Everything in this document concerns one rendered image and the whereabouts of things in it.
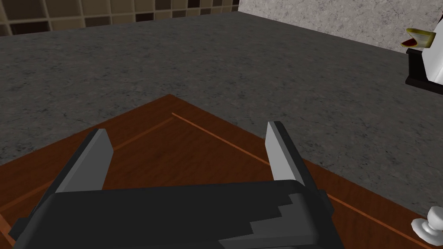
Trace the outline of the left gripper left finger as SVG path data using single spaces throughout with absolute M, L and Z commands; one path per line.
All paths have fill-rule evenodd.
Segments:
M 95 129 L 51 185 L 51 193 L 101 190 L 113 156 L 106 129 Z

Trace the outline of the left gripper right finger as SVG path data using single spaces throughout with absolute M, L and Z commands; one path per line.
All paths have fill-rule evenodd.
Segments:
M 282 122 L 267 123 L 265 148 L 274 180 L 296 180 L 309 190 L 317 190 L 308 167 Z

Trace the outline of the white round knob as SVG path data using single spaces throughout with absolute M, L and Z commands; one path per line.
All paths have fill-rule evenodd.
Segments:
M 411 227 L 425 242 L 433 246 L 443 246 L 443 207 L 432 206 L 427 219 L 413 219 Z

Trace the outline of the yellow and red book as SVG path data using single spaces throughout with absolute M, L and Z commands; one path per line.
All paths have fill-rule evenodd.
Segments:
M 411 39 L 402 42 L 401 46 L 407 48 L 430 48 L 436 36 L 435 32 L 414 28 L 407 28 L 406 32 L 411 36 Z

